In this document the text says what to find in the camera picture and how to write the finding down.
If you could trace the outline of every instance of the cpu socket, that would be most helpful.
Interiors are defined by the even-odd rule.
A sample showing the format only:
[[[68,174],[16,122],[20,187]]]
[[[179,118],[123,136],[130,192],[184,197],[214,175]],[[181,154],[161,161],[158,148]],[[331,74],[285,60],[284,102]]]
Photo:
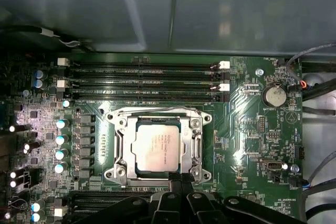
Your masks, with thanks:
[[[107,180],[126,186],[167,186],[168,172],[211,179],[202,169],[203,125],[212,116],[195,108],[125,107],[106,113],[114,124],[114,166]]]

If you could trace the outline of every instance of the motherboard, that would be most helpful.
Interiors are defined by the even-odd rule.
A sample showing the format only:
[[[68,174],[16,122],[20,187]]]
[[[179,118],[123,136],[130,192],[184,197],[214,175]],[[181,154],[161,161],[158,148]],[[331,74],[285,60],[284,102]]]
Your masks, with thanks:
[[[302,97],[283,58],[18,54],[2,58],[0,186],[8,223],[73,223],[169,172],[218,200],[293,217]],[[301,63],[292,65],[301,75]]]

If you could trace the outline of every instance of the connector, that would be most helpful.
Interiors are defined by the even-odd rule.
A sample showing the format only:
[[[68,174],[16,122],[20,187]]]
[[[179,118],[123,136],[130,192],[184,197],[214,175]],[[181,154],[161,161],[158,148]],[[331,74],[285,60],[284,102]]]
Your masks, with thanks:
[[[288,169],[288,165],[286,163],[275,159],[262,159],[261,165],[265,167],[267,170],[273,172]]]

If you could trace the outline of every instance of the capacitor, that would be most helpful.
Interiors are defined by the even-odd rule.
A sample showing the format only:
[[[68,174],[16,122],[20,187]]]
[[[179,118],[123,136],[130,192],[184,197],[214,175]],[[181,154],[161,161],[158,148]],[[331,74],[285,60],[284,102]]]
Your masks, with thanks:
[[[42,89],[42,90],[45,90],[47,88],[47,83],[45,81],[42,81],[42,80],[36,80],[34,81],[34,87],[37,88],[37,89]]]
[[[74,105],[74,102],[69,101],[69,100],[64,100],[63,101],[63,108],[70,108]]]
[[[67,157],[69,155],[69,152],[67,149],[61,149],[55,153],[55,158],[57,160],[62,160],[63,158]]]
[[[46,202],[43,199],[39,199],[38,201],[32,204],[32,211],[39,212],[42,208],[44,208],[45,205]]]
[[[10,132],[21,132],[21,131],[29,131],[30,125],[29,124],[22,124],[22,125],[12,125],[9,127]]]
[[[44,211],[43,210],[40,210],[39,212],[35,212],[33,213],[31,216],[31,220],[32,222],[38,222],[41,218],[43,218],[45,215]]]
[[[21,168],[19,170],[14,170],[11,172],[11,178],[17,178],[24,174],[24,172],[27,171],[26,168]]]
[[[5,213],[5,215],[4,215],[5,220],[10,220],[11,217],[12,217],[12,215],[11,215],[10,212]]]
[[[24,146],[25,150],[27,150],[27,151],[31,151],[31,150],[39,148],[39,147],[40,147],[39,142],[28,143],[28,144],[25,144],[25,146]]]
[[[23,92],[22,92],[22,95],[23,97],[29,97],[31,95],[30,91],[28,89],[25,89]]]
[[[55,173],[62,173],[64,170],[68,169],[68,164],[66,162],[61,162],[55,166]]]
[[[57,123],[56,123],[56,127],[58,127],[59,129],[63,129],[65,127],[68,127],[69,126],[69,120],[68,119],[61,119],[61,120],[58,120]]]
[[[267,87],[262,93],[262,100],[269,107],[280,107],[286,102],[287,94],[280,85]]]
[[[292,173],[298,173],[299,171],[300,171],[300,167],[298,166],[298,165],[291,165],[290,166],[290,171],[292,172]]]
[[[24,181],[25,181],[24,177],[20,177],[17,178],[16,180],[12,180],[9,185],[11,186],[11,188],[14,188],[16,186],[23,184]]]
[[[65,144],[69,141],[69,136],[68,135],[61,135],[56,138],[56,144],[62,145]]]
[[[42,70],[36,70],[34,73],[36,79],[45,80],[48,78],[48,74],[44,73]]]

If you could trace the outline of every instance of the green circuit board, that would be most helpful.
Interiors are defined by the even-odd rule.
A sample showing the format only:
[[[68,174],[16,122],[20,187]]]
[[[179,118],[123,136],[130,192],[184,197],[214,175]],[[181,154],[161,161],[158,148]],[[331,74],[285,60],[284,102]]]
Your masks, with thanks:
[[[228,101],[186,101],[178,100],[137,100],[137,99],[113,99],[111,93],[97,86],[90,94],[103,95],[103,99],[97,96],[95,99],[79,97],[73,101],[73,106],[64,108],[61,99],[50,92],[51,87],[56,87],[57,58],[67,58],[70,62],[80,62],[86,66],[93,66],[93,72],[97,78],[106,79],[108,71],[97,67],[111,63],[131,64],[134,62],[145,62],[158,65],[211,65],[214,62],[229,61],[229,100]],[[186,106],[194,107],[200,111],[212,115],[213,120],[203,128],[203,168],[211,172],[212,179],[208,182],[196,185],[195,189],[207,192],[217,192],[221,197],[241,196],[254,202],[275,209],[279,212],[298,216],[297,199],[299,189],[289,185],[290,176],[302,176],[301,157],[296,153],[296,147],[302,146],[302,97],[300,91],[287,90],[287,87],[297,83],[286,72],[282,59],[273,57],[238,57],[238,56],[209,56],[209,55],[142,55],[142,54],[58,54],[45,55],[45,62],[31,65],[24,62],[17,56],[18,61],[13,60],[10,66],[20,66],[18,71],[24,76],[23,80],[13,77],[15,88],[12,95],[6,101],[7,104],[21,103],[23,110],[15,112],[12,116],[20,124],[29,123],[34,131],[38,133],[38,140],[41,141],[39,149],[32,150],[27,156],[22,154],[11,159],[11,169],[27,165],[34,168],[42,168],[41,183],[30,190],[31,203],[39,198],[46,199],[50,196],[67,196],[74,190],[90,191],[113,191],[120,190],[119,184],[106,180],[103,172],[113,166],[114,163],[114,125],[104,119],[101,110],[114,111],[126,106]],[[301,64],[293,65],[298,75],[301,75]],[[46,90],[32,89],[33,73],[36,69],[49,72],[49,88]],[[256,74],[256,70],[263,70],[263,74]],[[193,70],[185,71],[185,75],[191,75],[188,82],[193,87],[203,85],[193,74]],[[162,81],[160,74],[153,79]],[[177,86],[180,80],[171,81],[167,85]],[[283,87],[286,92],[286,101],[283,105],[272,108],[266,105],[263,100],[263,92],[266,88],[276,84]],[[23,90],[31,90],[29,97],[23,96]],[[125,90],[114,90],[113,94],[125,93]],[[192,97],[193,93],[199,94],[194,88],[183,90],[186,97]],[[147,94],[155,97],[155,88]],[[31,111],[38,112],[38,118],[30,118]],[[81,178],[76,173],[76,166],[73,163],[74,154],[71,153],[76,144],[69,141],[62,145],[69,151],[69,169],[61,175],[55,174],[54,167],[58,163],[55,160],[55,152],[59,146],[55,143],[55,137],[60,134],[68,134],[76,137],[76,129],[80,125],[76,118],[82,115],[95,115],[95,153],[93,174],[90,178]],[[59,130],[56,122],[59,119],[68,119],[71,126]],[[46,134],[52,133],[51,139],[46,139]],[[28,140],[28,136],[21,138],[22,142]],[[32,164],[32,158],[38,158],[38,164]],[[298,165],[300,171],[292,173],[290,168],[274,173],[262,165],[263,159],[281,160],[288,167]],[[167,187],[127,187],[132,191],[160,191],[167,190]],[[53,204],[47,204],[46,216],[53,216]],[[29,222],[31,212],[29,209],[17,215],[15,221],[21,223]]]

